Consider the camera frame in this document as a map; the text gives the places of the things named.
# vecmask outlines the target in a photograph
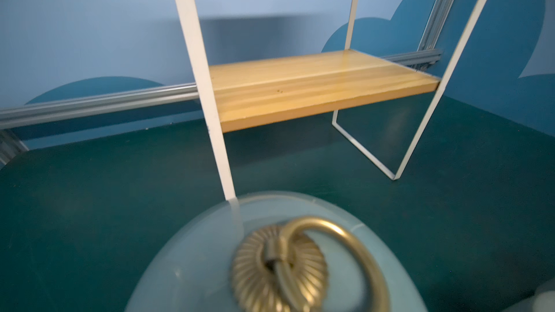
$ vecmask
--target wood grain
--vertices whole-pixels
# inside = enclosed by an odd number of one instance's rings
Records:
[[[210,67],[224,132],[432,92],[426,73],[347,50]]]

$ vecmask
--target cloud shape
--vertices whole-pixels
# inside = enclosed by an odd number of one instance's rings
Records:
[[[403,0],[391,20],[357,18],[351,47],[375,56],[416,51],[435,0]],[[322,52],[339,51],[345,46],[347,24],[335,31]]]
[[[521,77],[548,73],[555,73],[555,0],[545,0],[542,32]]]

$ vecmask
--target brass ring handle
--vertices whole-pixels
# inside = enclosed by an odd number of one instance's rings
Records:
[[[312,304],[306,300],[295,282],[295,278],[288,263],[291,255],[291,239],[295,234],[308,229],[326,232],[342,242],[363,267],[368,283],[372,302],[369,311],[389,312],[390,301],[387,285],[376,260],[366,247],[349,231],[329,220],[319,217],[302,217],[288,222],[281,229],[274,241],[267,242],[265,248],[266,260],[274,263],[274,272],[281,293],[291,307],[298,312],[311,311]]]

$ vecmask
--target dark blue cloud mural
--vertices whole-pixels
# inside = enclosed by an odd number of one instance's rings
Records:
[[[375,56],[416,51],[435,0],[403,0],[391,20],[363,17],[355,20],[351,47]],[[328,39],[322,52],[345,46],[347,24]]]
[[[429,2],[403,0],[391,21],[358,18],[352,47],[378,56],[416,50]],[[475,2],[455,0],[436,46],[445,53],[429,73],[445,72]],[[323,50],[341,50],[345,35],[346,24]],[[554,46],[555,0],[488,0],[446,95],[555,135]]]

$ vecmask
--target glass dome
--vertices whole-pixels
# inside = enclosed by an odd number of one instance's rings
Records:
[[[289,192],[250,194],[216,205],[193,219],[150,263],[125,310],[240,312],[230,285],[235,249],[252,231],[301,216],[329,219],[357,236],[385,277],[391,311],[427,311],[399,260],[374,232],[335,205]],[[329,286],[323,311],[364,310],[366,281],[356,260],[329,235],[305,233],[318,244],[328,263]]]

